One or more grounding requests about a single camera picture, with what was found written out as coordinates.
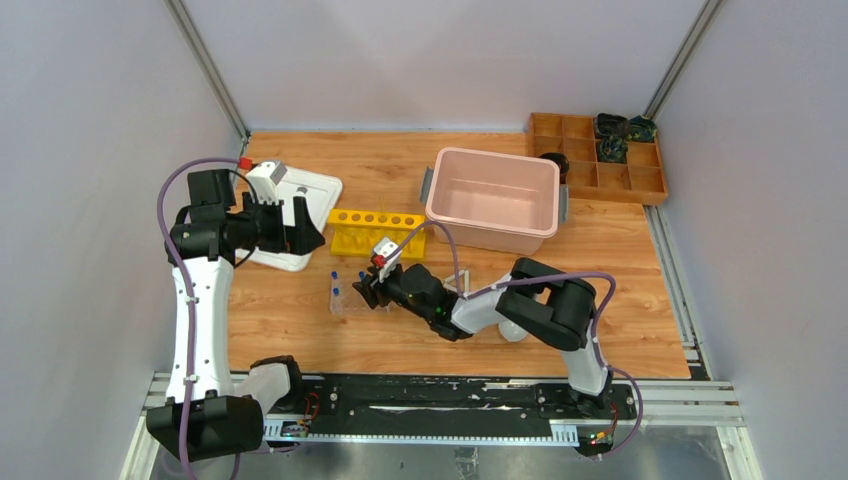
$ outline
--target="pink plastic bin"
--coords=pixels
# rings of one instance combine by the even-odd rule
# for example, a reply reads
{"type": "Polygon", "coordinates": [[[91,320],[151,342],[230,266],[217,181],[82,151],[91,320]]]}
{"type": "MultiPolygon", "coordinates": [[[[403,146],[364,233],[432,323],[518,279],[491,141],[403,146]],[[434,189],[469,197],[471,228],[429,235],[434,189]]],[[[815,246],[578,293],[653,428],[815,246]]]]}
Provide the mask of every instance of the pink plastic bin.
{"type": "Polygon", "coordinates": [[[436,159],[425,213],[460,245],[530,255],[556,233],[558,209],[553,162],[449,147],[436,159]]]}

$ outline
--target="wooden table surface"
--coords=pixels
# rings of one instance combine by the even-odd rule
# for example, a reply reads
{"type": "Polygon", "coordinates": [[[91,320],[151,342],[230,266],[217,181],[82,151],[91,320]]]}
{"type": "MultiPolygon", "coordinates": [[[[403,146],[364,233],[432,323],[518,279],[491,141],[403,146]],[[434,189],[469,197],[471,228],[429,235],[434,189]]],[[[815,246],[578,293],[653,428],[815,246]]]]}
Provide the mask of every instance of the wooden table surface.
{"type": "MultiPolygon", "coordinates": [[[[247,156],[340,178],[337,208],[423,213],[418,201],[425,167],[447,146],[524,154],[523,134],[493,133],[255,133],[247,156]]],[[[559,354],[528,336],[503,340],[497,327],[449,342],[424,320],[396,309],[341,318],[329,311],[330,272],[352,282],[367,259],[330,255],[327,245],[307,268],[284,272],[248,262],[233,281],[229,307],[230,365],[294,355],[306,372],[563,376],[559,354]]],[[[439,277],[452,272],[450,249],[428,233],[427,259],[439,277]]],[[[497,280],[517,255],[459,247],[460,267],[477,289],[497,280]]],[[[642,207],[572,200],[568,222],[545,240],[534,259],[566,271],[602,270],[618,281],[599,328],[607,360],[637,377],[688,378],[680,336],[642,207]]],[[[598,301],[607,292],[592,280],[598,301]]]]}

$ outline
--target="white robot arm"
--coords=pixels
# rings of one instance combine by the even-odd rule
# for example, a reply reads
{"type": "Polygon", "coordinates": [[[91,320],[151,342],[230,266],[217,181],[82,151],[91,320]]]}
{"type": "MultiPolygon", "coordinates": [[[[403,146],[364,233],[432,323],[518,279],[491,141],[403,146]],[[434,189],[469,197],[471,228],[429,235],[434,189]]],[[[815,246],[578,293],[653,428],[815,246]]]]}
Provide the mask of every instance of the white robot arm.
{"type": "Polygon", "coordinates": [[[247,379],[236,388],[227,358],[227,304],[235,270],[236,249],[306,255],[324,244],[314,227],[306,199],[291,199],[294,226],[282,219],[277,184],[286,169],[280,162],[254,167],[247,179],[252,195],[243,195],[243,210],[235,205],[231,170],[188,174],[191,205],[183,208],[170,237],[193,283],[187,295],[178,262],[169,258],[177,297],[177,334],[166,405],[147,412],[147,430],[179,457],[180,413],[186,384],[191,382],[187,436],[190,461],[255,450],[262,442],[263,418],[279,399],[300,384],[300,370],[292,357],[261,360],[251,366],[247,379]],[[195,309],[195,341],[189,343],[189,308],[195,309]],[[189,355],[194,371],[188,374],[189,355]]]}
{"type": "MultiPolygon", "coordinates": [[[[389,239],[378,243],[372,257],[374,266],[368,269],[370,275],[353,285],[371,308],[394,302],[426,320],[431,330],[450,341],[468,338],[491,325],[498,325],[511,341],[530,333],[560,351],[568,367],[569,387],[576,396],[606,405],[612,373],[596,355],[594,339],[589,338],[595,313],[595,289],[590,284],[577,279],[548,281],[460,297],[445,289],[423,265],[404,271],[397,261],[400,255],[390,255],[396,249],[389,239]],[[545,289],[550,293],[542,304],[537,297],[545,289]]],[[[519,258],[512,271],[495,285],[557,274],[563,272],[530,258],[519,258]]]]}

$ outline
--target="metal floor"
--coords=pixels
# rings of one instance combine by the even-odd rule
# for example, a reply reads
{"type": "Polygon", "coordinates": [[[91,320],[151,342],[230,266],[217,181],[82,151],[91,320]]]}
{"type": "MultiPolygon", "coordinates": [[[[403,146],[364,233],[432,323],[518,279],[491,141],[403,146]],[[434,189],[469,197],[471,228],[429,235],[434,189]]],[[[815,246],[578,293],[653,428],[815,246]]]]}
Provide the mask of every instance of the metal floor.
{"type": "MultiPolygon", "coordinates": [[[[630,427],[621,427],[623,439],[630,427]]],[[[183,478],[179,462],[160,455],[151,480],[183,478]]],[[[198,462],[200,479],[228,479],[230,458],[198,462]]],[[[648,427],[624,450],[595,464],[571,448],[451,447],[322,443],[292,453],[242,455],[239,479],[515,480],[651,479],[730,480],[715,428],[648,427]]]]}

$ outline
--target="white wall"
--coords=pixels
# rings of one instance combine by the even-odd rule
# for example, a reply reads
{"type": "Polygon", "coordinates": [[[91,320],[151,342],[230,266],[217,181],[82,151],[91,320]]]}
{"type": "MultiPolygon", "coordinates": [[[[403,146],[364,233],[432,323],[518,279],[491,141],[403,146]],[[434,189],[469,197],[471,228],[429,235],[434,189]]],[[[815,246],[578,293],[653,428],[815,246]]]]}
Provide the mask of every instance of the white wall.
{"type": "Polygon", "coordinates": [[[238,142],[162,1],[5,1],[0,59],[0,478],[111,480],[173,350],[159,187],[238,142]]]}
{"type": "Polygon", "coordinates": [[[253,129],[638,114],[703,0],[188,0],[253,129]]]}
{"type": "Polygon", "coordinates": [[[659,115],[707,352],[768,479],[844,478],[848,3],[726,2],[659,115]]]}

